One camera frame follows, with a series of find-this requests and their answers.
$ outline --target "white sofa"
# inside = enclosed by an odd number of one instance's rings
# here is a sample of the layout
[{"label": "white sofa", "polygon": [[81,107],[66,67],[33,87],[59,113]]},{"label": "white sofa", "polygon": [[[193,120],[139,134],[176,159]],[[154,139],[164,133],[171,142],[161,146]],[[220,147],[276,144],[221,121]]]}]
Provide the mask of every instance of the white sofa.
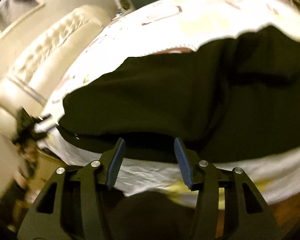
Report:
[{"label": "white sofa", "polygon": [[111,22],[99,7],[84,5],[34,40],[0,82],[0,132],[11,138],[16,113],[23,107],[38,116],[65,72],[87,45]]}]

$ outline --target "patterned tablecloth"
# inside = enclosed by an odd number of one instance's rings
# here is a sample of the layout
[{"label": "patterned tablecloth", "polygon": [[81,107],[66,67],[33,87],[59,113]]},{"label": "patterned tablecloth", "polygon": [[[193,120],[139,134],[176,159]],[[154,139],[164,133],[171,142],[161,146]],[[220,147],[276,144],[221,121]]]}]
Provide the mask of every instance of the patterned tablecloth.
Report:
[{"label": "patterned tablecloth", "polygon": [[[159,0],[109,24],[69,68],[43,114],[51,113],[57,122],[64,114],[62,99],[66,94],[114,71],[127,57],[167,49],[173,52],[180,47],[196,51],[211,40],[237,37],[267,25],[300,41],[300,13],[278,0]],[[69,144],[57,129],[51,131],[45,146],[72,165],[86,165],[100,157]],[[244,168],[268,203],[300,192],[300,148],[216,166]],[[161,190],[188,206],[195,206],[197,198],[197,193],[189,192],[182,183],[176,164],[124,159],[115,186],[126,195]],[[224,206],[222,195],[220,208]]]}]

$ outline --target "wall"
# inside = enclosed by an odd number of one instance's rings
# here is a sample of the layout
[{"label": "wall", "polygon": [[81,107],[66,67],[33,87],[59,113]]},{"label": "wall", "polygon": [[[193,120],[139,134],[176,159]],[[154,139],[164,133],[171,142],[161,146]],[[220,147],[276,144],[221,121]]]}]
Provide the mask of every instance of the wall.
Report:
[{"label": "wall", "polygon": [[[111,17],[117,13],[114,0],[44,0],[44,7],[22,20],[0,39],[0,80],[19,54],[39,34],[73,9],[92,4],[104,8]],[[7,138],[0,135],[0,191],[16,169],[16,153]]]}]

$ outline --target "silver screw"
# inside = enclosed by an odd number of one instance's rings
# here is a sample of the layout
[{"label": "silver screw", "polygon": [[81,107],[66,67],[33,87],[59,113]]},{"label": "silver screw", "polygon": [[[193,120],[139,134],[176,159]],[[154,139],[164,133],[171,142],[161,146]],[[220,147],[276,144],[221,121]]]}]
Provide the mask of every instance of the silver screw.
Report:
[{"label": "silver screw", "polygon": [[201,167],[207,167],[208,166],[208,162],[207,161],[199,161],[199,165],[201,166]]},{"label": "silver screw", "polygon": [[234,171],[235,171],[235,173],[238,173],[238,174],[243,173],[243,169],[240,168],[240,167],[235,167],[235,168],[234,168]]},{"label": "silver screw", "polygon": [[60,168],[58,168],[57,169],[57,173],[58,174],[62,174],[62,173],[64,173],[66,170],[65,170],[65,168],[63,168],[63,167],[60,167]]},{"label": "silver screw", "polygon": [[93,161],[92,163],[91,163],[91,166],[92,167],[98,167],[100,165],[100,161]]}]

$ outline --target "framed picture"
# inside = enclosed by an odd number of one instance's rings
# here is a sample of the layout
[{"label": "framed picture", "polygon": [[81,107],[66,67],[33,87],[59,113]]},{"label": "framed picture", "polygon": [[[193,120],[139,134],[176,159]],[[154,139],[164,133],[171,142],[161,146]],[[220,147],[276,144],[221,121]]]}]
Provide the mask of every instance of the framed picture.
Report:
[{"label": "framed picture", "polygon": [[1,0],[0,38],[29,14],[44,5],[43,0]]}]

